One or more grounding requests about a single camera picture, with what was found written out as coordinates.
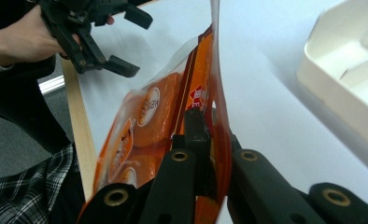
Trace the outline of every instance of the person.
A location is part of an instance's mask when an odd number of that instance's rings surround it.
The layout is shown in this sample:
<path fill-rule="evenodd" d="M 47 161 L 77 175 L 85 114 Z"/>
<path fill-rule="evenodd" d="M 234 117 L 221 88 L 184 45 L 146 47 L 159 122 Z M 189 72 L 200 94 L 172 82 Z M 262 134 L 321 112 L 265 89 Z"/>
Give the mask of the person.
<path fill-rule="evenodd" d="M 113 22 L 109 17 L 107 24 Z M 0 29 L 0 74 L 16 63 L 38 62 L 56 53 L 64 50 L 42 21 L 40 6 Z M 0 178 L 0 223 L 75 223 L 84 201 L 74 143 L 25 171 Z"/>

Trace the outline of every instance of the white plastic container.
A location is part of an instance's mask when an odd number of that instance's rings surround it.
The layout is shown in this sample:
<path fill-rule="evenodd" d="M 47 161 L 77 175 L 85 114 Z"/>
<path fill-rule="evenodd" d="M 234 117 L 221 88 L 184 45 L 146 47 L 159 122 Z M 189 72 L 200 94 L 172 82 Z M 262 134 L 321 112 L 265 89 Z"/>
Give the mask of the white plastic container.
<path fill-rule="evenodd" d="M 319 16 L 297 77 L 368 142 L 368 0 L 347 0 Z"/>

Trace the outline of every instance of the white tray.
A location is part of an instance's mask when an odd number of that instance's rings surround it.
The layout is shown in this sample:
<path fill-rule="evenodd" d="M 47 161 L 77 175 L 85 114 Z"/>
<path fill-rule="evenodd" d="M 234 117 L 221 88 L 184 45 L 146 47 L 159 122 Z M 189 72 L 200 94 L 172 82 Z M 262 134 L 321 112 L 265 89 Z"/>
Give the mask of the white tray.
<path fill-rule="evenodd" d="M 368 0 L 347 0 L 319 16 L 297 76 L 368 142 Z"/>

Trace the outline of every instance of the white table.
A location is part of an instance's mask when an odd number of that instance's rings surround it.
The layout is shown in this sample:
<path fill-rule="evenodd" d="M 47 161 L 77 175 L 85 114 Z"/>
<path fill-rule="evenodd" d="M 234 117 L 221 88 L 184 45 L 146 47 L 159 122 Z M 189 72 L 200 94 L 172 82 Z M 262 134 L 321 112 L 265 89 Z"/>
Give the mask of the white table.
<path fill-rule="evenodd" d="M 295 76 L 319 13 L 337 2 L 221 0 L 221 75 L 230 126 L 242 147 L 260 151 L 299 190 L 332 182 L 368 202 L 368 166 L 299 100 Z M 114 25 L 92 30 L 106 56 L 115 54 L 141 67 L 136 77 L 106 70 L 75 76 L 64 66 L 87 198 L 96 155 L 123 96 L 158 73 L 210 23 L 207 0 L 160 0 L 143 9 L 154 18 L 147 31 L 120 16 Z M 219 223 L 232 223 L 225 208 Z"/>

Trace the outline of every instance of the floor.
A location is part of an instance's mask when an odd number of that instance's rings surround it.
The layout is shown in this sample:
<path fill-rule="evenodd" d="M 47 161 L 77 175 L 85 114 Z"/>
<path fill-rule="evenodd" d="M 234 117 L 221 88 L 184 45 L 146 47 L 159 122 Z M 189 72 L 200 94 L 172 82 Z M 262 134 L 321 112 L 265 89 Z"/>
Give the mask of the floor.
<path fill-rule="evenodd" d="M 62 74 L 62 66 L 58 58 L 54 73 L 38 80 L 38 82 L 42 83 Z M 44 97 L 50 111 L 62 125 L 69 139 L 72 140 L 73 131 L 65 88 L 50 92 Z M 0 177 L 15 175 L 48 157 L 50 157 L 50 154 L 20 128 L 4 119 L 0 119 Z"/>

